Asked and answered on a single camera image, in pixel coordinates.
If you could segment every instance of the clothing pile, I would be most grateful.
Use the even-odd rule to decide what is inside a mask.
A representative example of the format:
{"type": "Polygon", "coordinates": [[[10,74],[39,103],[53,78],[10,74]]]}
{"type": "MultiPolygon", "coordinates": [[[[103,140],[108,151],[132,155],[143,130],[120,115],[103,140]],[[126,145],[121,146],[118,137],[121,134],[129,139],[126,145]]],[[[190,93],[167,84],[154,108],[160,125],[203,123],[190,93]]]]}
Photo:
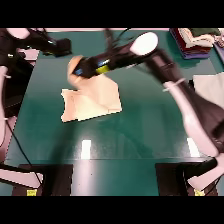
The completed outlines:
{"type": "Polygon", "coordinates": [[[220,36],[218,28],[170,28],[184,59],[209,58],[209,52],[220,36]]]}
{"type": "Polygon", "coordinates": [[[224,64],[224,29],[220,30],[221,36],[216,38],[215,49],[224,64]]]}

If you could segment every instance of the yellow sticker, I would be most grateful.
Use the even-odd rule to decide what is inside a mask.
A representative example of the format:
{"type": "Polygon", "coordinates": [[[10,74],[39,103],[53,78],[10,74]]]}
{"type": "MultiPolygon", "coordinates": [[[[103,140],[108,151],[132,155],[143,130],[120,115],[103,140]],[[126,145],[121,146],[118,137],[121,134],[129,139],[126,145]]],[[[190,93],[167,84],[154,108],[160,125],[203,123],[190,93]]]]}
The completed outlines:
{"type": "Polygon", "coordinates": [[[204,191],[198,191],[198,190],[194,189],[194,195],[195,196],[205,196],[205,192],[204,191]]]}
{"type": "Polygon", "coordinates": [[[27,190],[27,196],[37,196],[37,189],[27,190]]]}
{"type": "Polygon", "coordinates": [[[109,71],[110,71],[110,69],[109,69],[109,67],[107,65],[104,65],[104,66],[96,69],[96,72],[98,74],[103,74],[103,73],[106,73],[106,72],[109,72],[109,71]]]}

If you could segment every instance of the white joint cap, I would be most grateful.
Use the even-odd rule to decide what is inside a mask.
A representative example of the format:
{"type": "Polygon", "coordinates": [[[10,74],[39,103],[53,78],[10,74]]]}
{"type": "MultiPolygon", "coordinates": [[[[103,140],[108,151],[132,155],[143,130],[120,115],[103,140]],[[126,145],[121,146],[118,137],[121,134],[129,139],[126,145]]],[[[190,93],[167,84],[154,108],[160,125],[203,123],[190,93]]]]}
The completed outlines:
{"type": "Polygon", "coordinates": [[[158,37],[155,33],[148,32],[139,36],[132,44],[130,51],[136,55],[145,55],[153,50],[158,45],[158,37]]]}

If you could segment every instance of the table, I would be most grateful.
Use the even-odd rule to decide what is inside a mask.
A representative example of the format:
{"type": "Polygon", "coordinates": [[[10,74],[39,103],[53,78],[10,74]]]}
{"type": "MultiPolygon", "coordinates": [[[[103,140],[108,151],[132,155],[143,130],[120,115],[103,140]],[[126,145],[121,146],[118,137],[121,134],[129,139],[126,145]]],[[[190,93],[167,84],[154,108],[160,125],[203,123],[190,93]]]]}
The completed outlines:
{"type": "MultiPolygon", "coordinates": [[[[124,37],[144,31],[127,32],[124,37]]],[[[224,71],[214,49],[209,59],[182,59],[169,32],[155,31],[159,46],[179,64],[186,79],[224,71]]],[[[107,75],[118,83],[123,111],[87,121],[62,123],[62,89],[67,64],[74,55],[93,56],[104,51],[101,31],[51,33],[72,40],[73,55],[63,58],[39,54],[15,126],[23,150],[33,164],[74,164],[72,195],[158,195],[157,162],[203,161],[191,155],[180,111],[151,75],[122,68],[107,75]],[[91,159],[82,160],[82,141],[91,140],[91,159]]],[[[12,138],[5,164],[26,160],[12,138]]],[[[218,185],[219,195],[224,195],[218,185]]],[[[11,195],[12,186],[0,184],[0,195],[11,195]]]]}

